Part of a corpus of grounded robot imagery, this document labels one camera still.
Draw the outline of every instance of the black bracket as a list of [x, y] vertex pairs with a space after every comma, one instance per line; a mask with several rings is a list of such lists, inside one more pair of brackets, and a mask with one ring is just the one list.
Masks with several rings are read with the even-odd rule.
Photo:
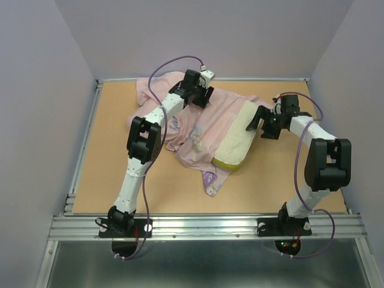
[[138, 116], [133, 118], [127, 149], [129, 157], [139, 159], [142, 164], [154, 161], [161, 150], [160, 125]]
[[[334, 163], [328, 163], [330, 156]], [[337, 191], [350, 182], [352, 144], [348, 139], [312, 139], [305, 164], [305, 182], [312, 191]]]
[[[104, 229], [99, 230], [100, 238], [135, 238], [135, 229], [139, 233], [139, 237], [145, 236], [145, 225], [147, 219], [134, 219], [134, 212], [131, 214], [123, 213], [113, 206], [108, 211], [107, 218], [97, 218], [96, 223]], [[147, 238], [152, 237], [152, 230], [148, 231]]]
[[281, 129], [288, 129], [293, 117], [311, 116], [308, 112], [300, 112], [299, 98], [297, 95], [284, 95], [281, 98], [281, 114], [275, 114], [265, 106], [259, 106], [252, 121], [246, 127], [247, 131], [256, 130], [261, 119], [264, 120], [262, 130], [262, 138], [277, 140], [280, 136]]
[[184, 107], [191, 103], [205, 108], [214, 91], [213, 87], [204, 88], [200, 84], [201, 74], [194, 70], [187, 70], [184, 79], [169, 90], [169, 93], [175, 93], [184, 99]]

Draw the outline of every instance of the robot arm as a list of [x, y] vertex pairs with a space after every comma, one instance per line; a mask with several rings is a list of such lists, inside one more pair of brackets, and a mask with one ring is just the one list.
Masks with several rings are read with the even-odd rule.
[[108, 218], [102, 219], [103, 227], [112, 230], [118, 236], [129, 234], [134, 221], [137, 196], [148, 167], [161, 151], [161, 128], [164, 123], [164, 110], [167, 119], [171, 119], [188, 104], [205, 108], [212, 95], [210, 87], [215, 74], [205, 67], [201, 72], [187, 70], [184, 79], [172, 87], [167, 97], [152, 112], [144, 117], [132, 120], [127, 142], [128, 167], [120, 193], [108, 211]]
[[286, 202], [279, 211], [278, 219], [267, 223], [259, 236], [293, 235], [300, 229], [302, 235], [304, 224], [311, 211], [325, 196], [350, 182], [351, 143], [347, 139], [338, 139], [327, 133], [307, 112], [301, 112], [297, 95], [283, 95], [274, 99], [275, 106], [268, 109], [260, 106], [247, 130], [256, 129], [263, 119], [262, 138], [278, 139], [281, 129], [301, 137], [304, 129], [311, 123], [303, 138], [309, 147], [304, 170], [305, 183], [299, 188], [299, 195]]

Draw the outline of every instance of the pink shirt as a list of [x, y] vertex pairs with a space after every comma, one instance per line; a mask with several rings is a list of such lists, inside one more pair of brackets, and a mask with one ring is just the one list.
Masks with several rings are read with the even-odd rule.
[[[167, 73], [156, 78], [151, 88], [163, 101], [168, 90], [184, 77], [182, 72]], [[137, 102], [141, 107], [129, 117], [128, 126], [135, 116], [143, 117], [158, 106], [148, 91], [148, 78], [136, 82]], [[175, 157], [188, 168], [203, 172], [207, 194], [215, 196], [230, 172], [211, 163], [219, 147], [245, 101], [269, 106], [257, 96], [243, 97], [234, 92], [215, 88], [205, 109], [188, 105], [168, 120], [167, 149], [175, 151]]]

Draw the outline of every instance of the gray wall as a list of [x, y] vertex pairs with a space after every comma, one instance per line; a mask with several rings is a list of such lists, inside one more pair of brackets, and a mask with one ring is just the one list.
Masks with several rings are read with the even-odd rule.
[[310, 91], [323, 126], [352, 141], [352, 180], [343, 190], [360, 212], [384, 275], [384, 1], [355, 0], [316, 67]]
[[309, 77], [353, 2], [55, 1], [97, 79], [148, 76], [184, 54], [218, 77]]
[[52, 0], [0, 9], [0, 286], [32, 287], [64, 205], [94, 79]]

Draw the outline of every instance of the wooden board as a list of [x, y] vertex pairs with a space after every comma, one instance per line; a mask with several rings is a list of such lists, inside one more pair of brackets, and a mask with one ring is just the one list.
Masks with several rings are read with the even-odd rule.
[[[284, 91], [308, 94], [304, 82], [214, 82], [213, 86], [241, 95], [258, 95], [271, 103]], [[74, 213], [107, 212], [119, 194], [127, 168], [127, 118], [138, 108], [135, 82], [106, 82], [103, 86], [83, 164]], [[302, 111], [315, 115], [313, 105], [300, 99]], [[200, 171], [187, 169], [173, 152], [162, 150], [149, 171], [146, 193], [151, 213], [278, 212], [295, 195], [293, 162], [298, 137], [282, 131], [279, 140], [256, 136], [244, 165], [232, 173], [218, 194], [205, 194]], [[299, 183], [304, 181], [308, 149], [301, 152]], [[318, 205], [331, 212], [345, 212], [340, 192]], [[142, 194], [137, 211], [144, 212]]]

